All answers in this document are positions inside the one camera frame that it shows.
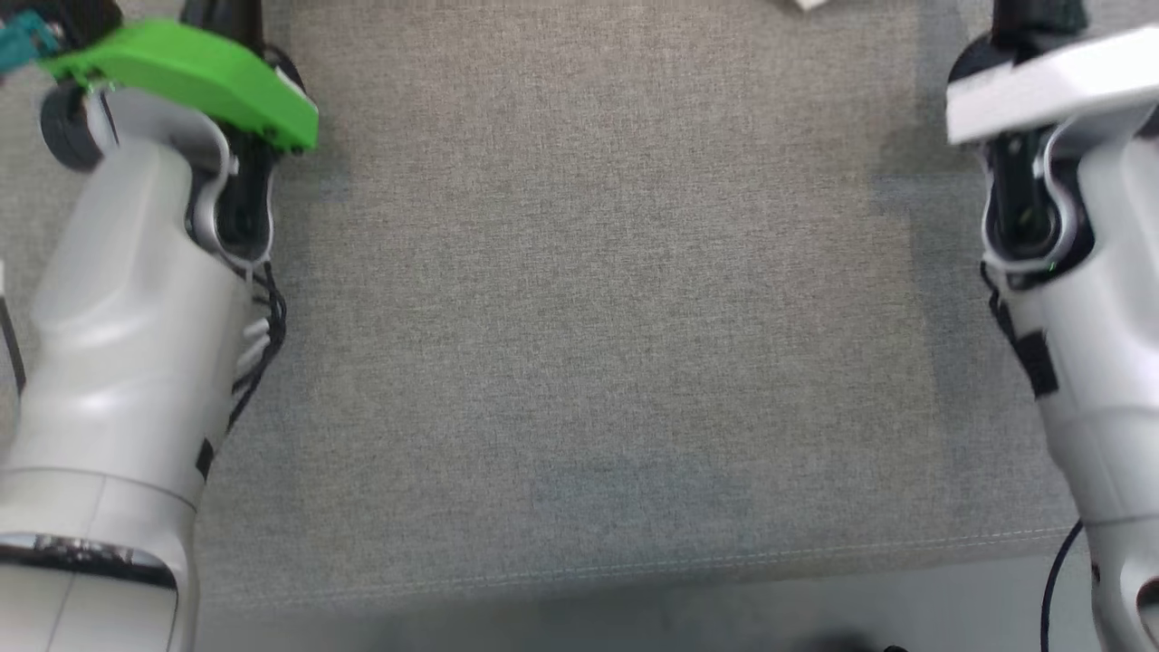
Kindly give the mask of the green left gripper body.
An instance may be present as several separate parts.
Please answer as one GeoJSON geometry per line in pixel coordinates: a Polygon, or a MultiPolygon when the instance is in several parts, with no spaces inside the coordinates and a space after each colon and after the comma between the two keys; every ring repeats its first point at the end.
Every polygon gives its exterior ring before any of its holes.
{"type": "Polygon", "coordinates": [[[316,149],[319,109],[302,87],[261,54],[194,25],[162,19],[132,22],[92,46],[45,59],[41,67],[82,85],[109,80],[152,91],[264,137],[278,151],[316,149]]]}

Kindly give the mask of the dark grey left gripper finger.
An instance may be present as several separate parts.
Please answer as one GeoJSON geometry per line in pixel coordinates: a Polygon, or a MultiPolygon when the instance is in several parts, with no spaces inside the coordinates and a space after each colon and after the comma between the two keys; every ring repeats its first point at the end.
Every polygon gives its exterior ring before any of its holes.
{"type": "Polygon", "coordinates": [[[236,42],[252,53],[264,53],[263,3],[260,0],[183,1],[178,21],[236,42]]]}

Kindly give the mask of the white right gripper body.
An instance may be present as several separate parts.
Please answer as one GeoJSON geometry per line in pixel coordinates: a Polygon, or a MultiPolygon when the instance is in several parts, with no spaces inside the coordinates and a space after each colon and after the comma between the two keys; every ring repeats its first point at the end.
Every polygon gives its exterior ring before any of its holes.
{"type": "Polygon", "coordinates": [[[1156,104],[1156,25],[1079,41],[1026,63],[983,34],[953,63],[945,140],[963,146],[1069,117],[1156,104]]]}

